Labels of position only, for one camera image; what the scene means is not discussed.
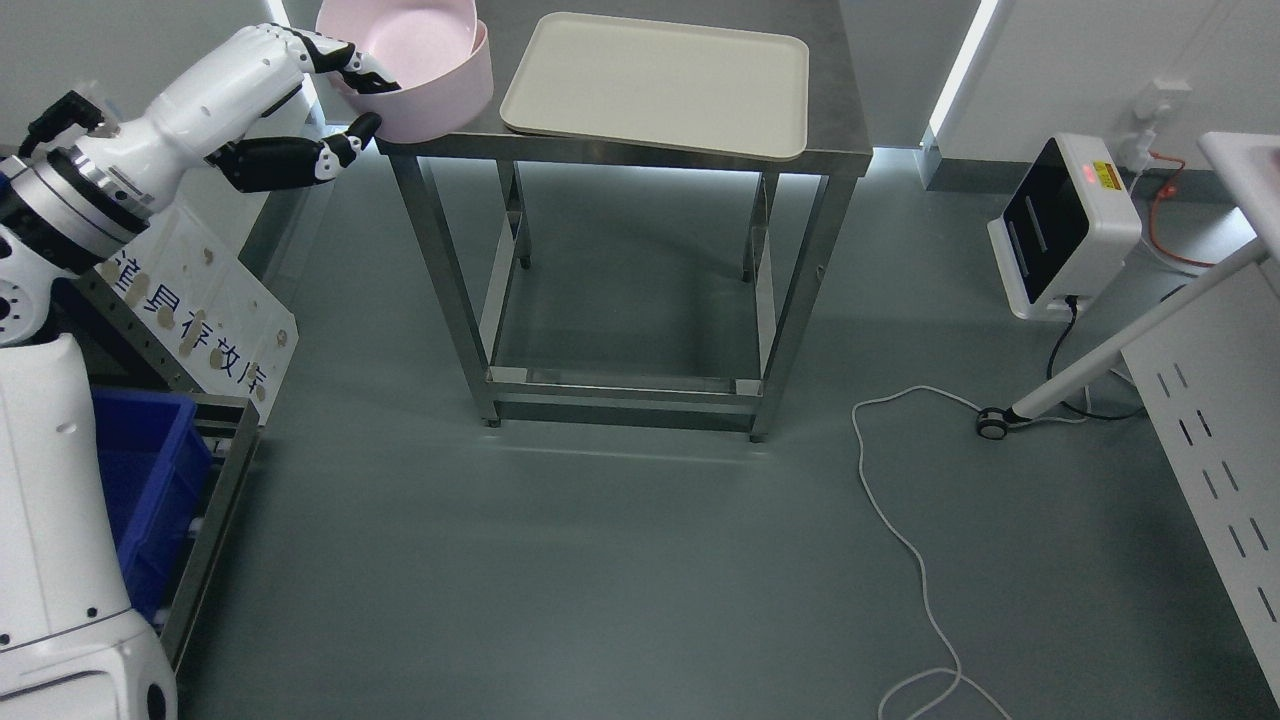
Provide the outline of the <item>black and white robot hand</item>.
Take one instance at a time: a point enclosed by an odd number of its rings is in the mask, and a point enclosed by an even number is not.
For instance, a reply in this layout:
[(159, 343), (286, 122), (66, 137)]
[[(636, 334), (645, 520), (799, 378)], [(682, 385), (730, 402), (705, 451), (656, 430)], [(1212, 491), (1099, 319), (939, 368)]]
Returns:
[(110, 138), (81, 151), (145, 205), (170, 202), (182, 176), (218, 168), (244, 193), (335, 179), (370, 143), (381, 118), (364, 113), (321, 140), (247, 138), (257, 120), (293, 97), (307, 76), (334, 73), (360, 95), (399, 90), (394, 76), (353, 44), (275, 23), (246, 26), (193, 64)]

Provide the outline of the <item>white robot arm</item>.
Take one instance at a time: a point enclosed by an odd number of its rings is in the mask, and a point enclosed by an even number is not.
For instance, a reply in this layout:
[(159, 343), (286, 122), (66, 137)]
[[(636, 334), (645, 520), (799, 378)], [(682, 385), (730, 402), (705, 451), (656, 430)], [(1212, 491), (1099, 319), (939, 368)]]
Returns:
[(65, 94), (3, 161), (3, 716), (174, 719), (161, 641), (128, 596), (113, 543), (83, 355), (46, 325), (58, 281), (145, 227), (127, 193), (41, 143), (102, 110)]

